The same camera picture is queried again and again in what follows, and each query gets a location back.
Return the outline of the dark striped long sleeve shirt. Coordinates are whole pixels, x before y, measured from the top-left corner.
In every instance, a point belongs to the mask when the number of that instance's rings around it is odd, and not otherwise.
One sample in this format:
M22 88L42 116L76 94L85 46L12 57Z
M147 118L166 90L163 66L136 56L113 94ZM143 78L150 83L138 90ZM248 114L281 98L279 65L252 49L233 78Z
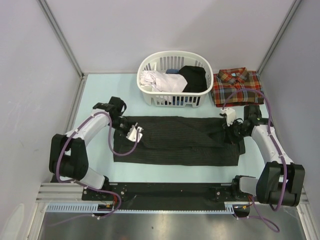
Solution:
M127 120L143 128L142 138L135 144L116 130L114 162L229 167L237 166L246 152L244 141L225 141L223 118L128 116Z

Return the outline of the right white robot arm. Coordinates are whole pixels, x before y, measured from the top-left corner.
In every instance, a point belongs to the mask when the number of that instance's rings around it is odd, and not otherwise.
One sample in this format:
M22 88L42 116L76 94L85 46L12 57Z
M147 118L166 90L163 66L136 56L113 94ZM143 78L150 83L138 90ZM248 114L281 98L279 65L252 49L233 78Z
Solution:
M237 144L251 137L258 146L265 166L259 178L237 175L232 181L231 196L242 201L252 195L259 203L268 204L275 210L279 206L296 207L303 190L304 167L295 164L285 153L272 122L262 116L258 105L246 105L243 113L243 118L237 118L233 108L220 111L220 116L225 118L225 141Z

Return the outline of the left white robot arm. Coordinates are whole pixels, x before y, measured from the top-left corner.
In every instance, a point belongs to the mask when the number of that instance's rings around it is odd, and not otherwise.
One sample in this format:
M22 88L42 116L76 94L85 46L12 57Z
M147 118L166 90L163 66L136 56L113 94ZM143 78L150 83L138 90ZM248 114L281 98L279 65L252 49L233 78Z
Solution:
M133 148L126 153L118 153L111 146L111 132L108 132L108 145L116 156L131 154L140 140L140 133L135 123L129 123L123 116L127 109L119 97L111 97L108 103L96 103L87 119L78 127L65 134L55 134L51 139L49 171L59 183L76 182L93 189L93 194L100 200L110 196L109 178L96 172L89 166L87 146L90 141L105 127L115 129L129 141Z

